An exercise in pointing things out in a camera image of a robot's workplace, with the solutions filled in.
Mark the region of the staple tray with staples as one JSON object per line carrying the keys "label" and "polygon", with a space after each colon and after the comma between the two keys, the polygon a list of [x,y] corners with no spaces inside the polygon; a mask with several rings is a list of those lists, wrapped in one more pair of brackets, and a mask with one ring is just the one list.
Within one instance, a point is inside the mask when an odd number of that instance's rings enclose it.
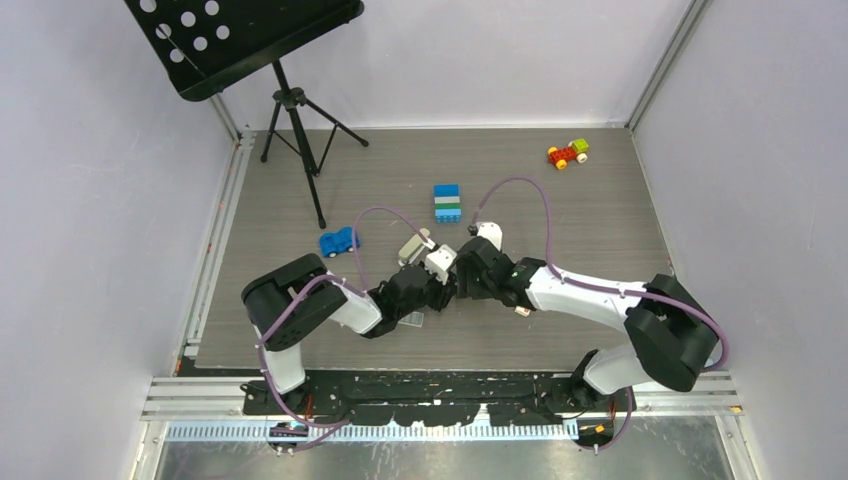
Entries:
{"label": "staple tray with staples", "polygon": [[421,328],[424,323],[424,315],[421,312],[413,312],[399,320],[399,325]]}

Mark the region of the beige white stapler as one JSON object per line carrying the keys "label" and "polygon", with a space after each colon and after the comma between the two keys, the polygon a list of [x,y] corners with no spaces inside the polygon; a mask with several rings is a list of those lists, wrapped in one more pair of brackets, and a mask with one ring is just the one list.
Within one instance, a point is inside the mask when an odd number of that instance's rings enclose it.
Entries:
{"label": "beige white stapler", "polygon": [[415,259],[423,252],[432,251],[435,248],[435,242],[430,239],[430,230],[421,228],[419,234],[413,234],[412,237],[399,249],[398,264],[403,267],[415,262]]}

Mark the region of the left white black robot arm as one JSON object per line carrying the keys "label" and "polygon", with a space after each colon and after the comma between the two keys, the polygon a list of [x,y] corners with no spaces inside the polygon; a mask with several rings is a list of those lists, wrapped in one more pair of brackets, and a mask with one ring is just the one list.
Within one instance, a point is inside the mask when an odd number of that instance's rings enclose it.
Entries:
{"label": "left white black robot arm", "polygon": [[365,291],[332,274],[310,253],[250,282],[241,300],[258,336],[262,369],[270,375],[270,403],[284,414],[305,405],[301,343],[317,327],[334,321],[373,339],[415,312],[439,312],[457,293],[452,266],[450,259],[426,258]]}

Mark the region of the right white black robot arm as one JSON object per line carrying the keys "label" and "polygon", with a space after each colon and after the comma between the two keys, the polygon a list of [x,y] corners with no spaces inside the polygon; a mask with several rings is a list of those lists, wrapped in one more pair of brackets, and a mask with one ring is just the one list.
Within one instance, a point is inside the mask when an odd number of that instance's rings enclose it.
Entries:
{"label": "right white black robot arm", "polygon": [[688,392],[702,372],[718,368],[727,357],[723,333],[674,276],[621,282],[575,274],[536,258],[514,262],[483,237],[459,250],[456,273],[460,298],[573,315],[626,336],[622,345],[587,353],[573,372],[571,397],[584,410],[596,410],[612,393],[646,382]]}

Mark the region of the blue green brick stack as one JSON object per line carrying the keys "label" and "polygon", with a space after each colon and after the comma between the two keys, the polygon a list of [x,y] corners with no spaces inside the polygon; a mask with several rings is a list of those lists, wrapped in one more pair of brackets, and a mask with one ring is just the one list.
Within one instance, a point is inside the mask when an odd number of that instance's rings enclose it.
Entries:
{"label": "blue green brick stack", "polygon": [[434,218],[439,224],[459,223],[462,218],[460,187],[458,184],[433,186]]}

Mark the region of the blue toy car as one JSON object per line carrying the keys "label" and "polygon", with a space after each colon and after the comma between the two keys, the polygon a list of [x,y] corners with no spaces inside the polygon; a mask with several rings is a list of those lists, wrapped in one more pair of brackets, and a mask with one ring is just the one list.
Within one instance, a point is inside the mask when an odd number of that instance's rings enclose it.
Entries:
{"label": "blue toy car", "polygon": [[319,249],[325,258],[333,258],[345,252],[352,252],[360,247],[361,242],[351,226],[344,226],[338,231],[327,232],[319,237]]}

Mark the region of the red green toy car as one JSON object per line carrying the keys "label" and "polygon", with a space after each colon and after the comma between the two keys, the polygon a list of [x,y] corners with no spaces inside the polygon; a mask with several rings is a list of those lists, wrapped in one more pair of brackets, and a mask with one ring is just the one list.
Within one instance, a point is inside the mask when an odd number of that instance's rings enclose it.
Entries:
{"label": "red green toy car", "polygon": [[585,163],[588,160],[589,143],[584,138],[570,141],[559,148],[552,146],[547,150],[547,161],[557,170],[564,170],[570,163]]}

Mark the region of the black music stand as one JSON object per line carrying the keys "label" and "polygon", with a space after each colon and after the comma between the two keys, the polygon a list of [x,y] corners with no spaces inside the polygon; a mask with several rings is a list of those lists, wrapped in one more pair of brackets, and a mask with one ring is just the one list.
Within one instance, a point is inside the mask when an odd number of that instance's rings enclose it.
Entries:
{"label": "black music stand", "polygon": [[361,16],[361,1],[141,1],[126,2],[162,63],[178,95],[190,102],[211,99],[266,66],[279,88],[268,137],[274,139],[280,113],[289,115],[320,228],[326,226],[315,186],[325,160],[315,158],[299,110],[308,107],[361,146],[361,137],[289,84],[281,60],[309,42]]}

